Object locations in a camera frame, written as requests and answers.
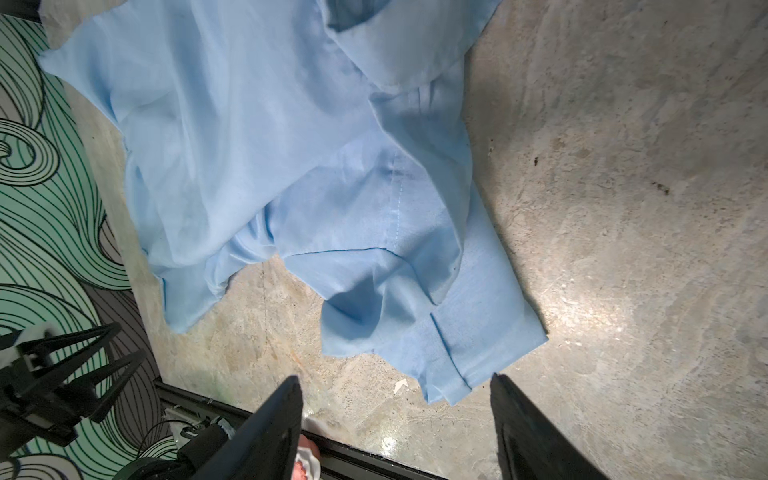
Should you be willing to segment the light blue long sleeve shirt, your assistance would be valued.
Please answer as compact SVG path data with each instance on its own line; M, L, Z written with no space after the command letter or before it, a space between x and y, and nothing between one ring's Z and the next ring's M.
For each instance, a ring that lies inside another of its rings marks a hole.
M164 317L279 256L328 356L457 403L547 339L473 181L464 60L494 1L128 1L39 58L121 133Z

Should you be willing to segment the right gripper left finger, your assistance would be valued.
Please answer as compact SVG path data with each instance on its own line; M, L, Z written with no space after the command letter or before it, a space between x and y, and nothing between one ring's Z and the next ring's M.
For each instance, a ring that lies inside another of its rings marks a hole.
M299 379L289 376L192 479L291 478L301 432L302 407Z

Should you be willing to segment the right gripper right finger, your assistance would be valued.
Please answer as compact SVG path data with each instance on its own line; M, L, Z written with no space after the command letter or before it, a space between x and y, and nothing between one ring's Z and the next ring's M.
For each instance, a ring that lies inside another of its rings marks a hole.
M492 377L490 403L504 480L607 479L508 376Z

